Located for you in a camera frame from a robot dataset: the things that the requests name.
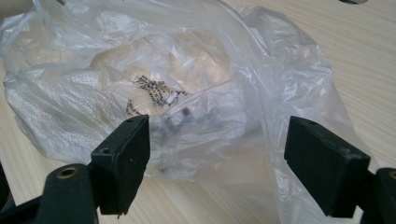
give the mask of transparent plastic bag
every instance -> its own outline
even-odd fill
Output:
[[[4,21],[0,43],[7,101],[42,154],[88,163],[123,120],[149,114],[147,176],[217,183],[262,220],[357,222],[325,217],[283,159],[291,115],[365,148],[318,44],[283,14],[215,0],[34,2]]]

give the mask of clear plastic bag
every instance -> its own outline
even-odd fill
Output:
[[[283,159],[291,115],[365,146],[318,44],[281,13],[35,0],[2,24],[1,55],[7,101],[49,158],[88,163],[123,120],[150,114],[146,175],[218,183],[262,220],[356,222],[325,217]]]

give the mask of wooden table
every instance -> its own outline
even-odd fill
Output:
[[[284,12],[321,46],[357,134],[380,166],[396,167],[396,1],[358,6],[336,0],[229,0]],[[0,1],[0,18],[31,8]],[[1,78],[5,71],[0,66]],[[21,133],[0,85],[0,160],[16,203],[41,194],[46,175],[63,165],[43,158]],[[145,179],[127,217],[102,223],[256,223],[249,211],[210,185]]]

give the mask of light wood surface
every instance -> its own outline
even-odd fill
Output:
[[[355,130],[380,166],[396,167],[396,1],[358,6],[337,0],[229,0],[231,6],[281,11],[321,46]],[[0,20],[29,10],[30,0],[0,1]],[[1,79],[5,71],[0,65]],[[16,203],[41,194],[63,165],[43,158],[15,124],[0,85],[0,160]],[[127,217],[102,223],[257,223],[219,187],[145,179]],[[268,223],[277,223],[269,218]]]

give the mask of plastic bag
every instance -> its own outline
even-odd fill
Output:
[[[221,184],[262,220],[277,204],[282,223],[357,222],[325,217],[283,159],[291,115],[365,148],[318,45],[283,14],[35,0],[0,30],[7,101],[45,156],[88,163],[123,120],[150,114],[146,175]]]

